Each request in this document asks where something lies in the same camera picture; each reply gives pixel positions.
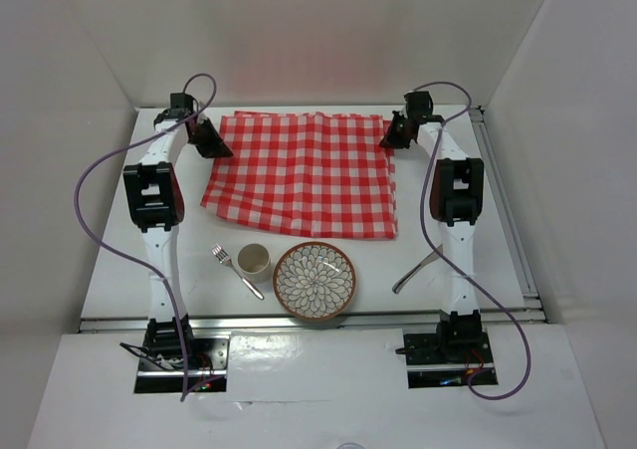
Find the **red white checkered cloth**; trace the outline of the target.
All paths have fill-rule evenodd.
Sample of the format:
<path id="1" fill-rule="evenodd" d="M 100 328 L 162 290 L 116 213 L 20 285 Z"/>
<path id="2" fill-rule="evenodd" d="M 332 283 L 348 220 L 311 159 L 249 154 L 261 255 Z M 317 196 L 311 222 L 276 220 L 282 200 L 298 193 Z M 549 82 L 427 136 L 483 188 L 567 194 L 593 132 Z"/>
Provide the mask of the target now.
<path id="1" fill-rule="evenodd" d="M 394 239 L 394 153 L 379 114 L 236 111 L 200 204 L 216 217 L 304 238 Z"/>

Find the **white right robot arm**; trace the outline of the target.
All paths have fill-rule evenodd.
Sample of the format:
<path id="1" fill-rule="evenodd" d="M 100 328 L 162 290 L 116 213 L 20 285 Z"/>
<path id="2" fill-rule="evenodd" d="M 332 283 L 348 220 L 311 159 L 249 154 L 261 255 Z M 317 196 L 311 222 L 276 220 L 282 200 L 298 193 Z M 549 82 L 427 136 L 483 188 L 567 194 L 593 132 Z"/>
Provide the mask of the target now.
<path id="1" fill-rule="evenodd" d="M 380 145 L 403 149 L 416 143 L 426 150 L 430 166 L 421 193 L 422 222 L 431 217 L 438 224 L 441 242 L 419 264 L 392 287 L 399 294 L 427 265 L 442 260 L 447 264 L 442 279 L 446 292 L 433 341 L 425 346 L 405 347 L 402 352 L 416 363 L 427 356 L 456 361 L 476 349 L 483 335 L 482 318 L 469 281 L 474 275 L 474 237 L 483 210 L 484 162 L 470 156 L 445 129 L 446 120 L 434 113 L 429 92 L 411 91 L 405 106 L 393 113 Z"/>

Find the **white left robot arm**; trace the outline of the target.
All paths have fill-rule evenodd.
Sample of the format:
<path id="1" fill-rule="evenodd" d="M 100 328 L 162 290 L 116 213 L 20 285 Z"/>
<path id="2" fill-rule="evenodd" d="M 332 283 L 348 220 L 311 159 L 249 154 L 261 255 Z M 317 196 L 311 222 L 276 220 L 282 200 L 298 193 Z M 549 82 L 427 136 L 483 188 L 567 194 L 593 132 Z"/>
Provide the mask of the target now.
<path id="1" fill-rule="evenodd" d="M 195 359 L 197 345 L 179 285 L 177 238 L 185 204 L 175 163 L 187 144 L 207 159 L 231 157 L 233 152 L 184 91 L 170 95 L 170 106 L 156 116 L 153 128 L 155 140 L 143 158 L 122 171 L 129 215 L 152 267 L 143 347 L 149 355 L 183 368 Z"/>

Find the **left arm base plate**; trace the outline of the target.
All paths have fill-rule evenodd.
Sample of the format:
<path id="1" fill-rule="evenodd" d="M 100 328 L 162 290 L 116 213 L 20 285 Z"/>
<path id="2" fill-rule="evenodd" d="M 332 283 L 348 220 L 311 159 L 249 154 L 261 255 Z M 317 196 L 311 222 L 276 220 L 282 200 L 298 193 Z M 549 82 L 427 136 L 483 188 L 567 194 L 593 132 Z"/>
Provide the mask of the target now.
<path id="1" fill-rule="evenodd" d="M 179 347 L 164 354 L 153 353 L 146 345 L 121 342 L 119 346 L 137 359 L 135 394 L 182 392 L 184 359 Z M 228 337 L 193 339 L 188 356 L 187 388 L 202 394 L 225 392 L 229 348 Z"/>

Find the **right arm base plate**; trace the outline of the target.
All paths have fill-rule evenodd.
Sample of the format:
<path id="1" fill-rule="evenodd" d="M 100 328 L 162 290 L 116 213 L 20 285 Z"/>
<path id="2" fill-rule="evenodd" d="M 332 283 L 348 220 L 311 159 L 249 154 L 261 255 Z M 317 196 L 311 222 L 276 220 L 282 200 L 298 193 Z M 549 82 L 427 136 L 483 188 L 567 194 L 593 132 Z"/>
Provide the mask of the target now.
<path id="1" fill-rule="evenodd" d="M 489 337 L 482 333 L 475 343 L 443 348 L 435 334 L 404 334 L 403 356 L 410 389 L 497 385 L 498 377 Z"/>

